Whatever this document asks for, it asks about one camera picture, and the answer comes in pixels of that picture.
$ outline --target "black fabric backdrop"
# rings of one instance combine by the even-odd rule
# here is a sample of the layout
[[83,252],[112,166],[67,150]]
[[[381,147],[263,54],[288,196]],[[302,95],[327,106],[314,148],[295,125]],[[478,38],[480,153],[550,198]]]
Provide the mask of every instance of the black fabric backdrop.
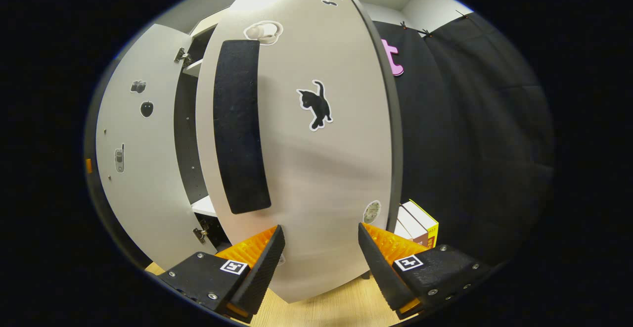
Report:
[[402,202],[438,222],[438,244],[489,264],[512,257],[552,177],[554,134],[543,89],[518,50],[475,13],[421,38],[374,22],[398,48]]

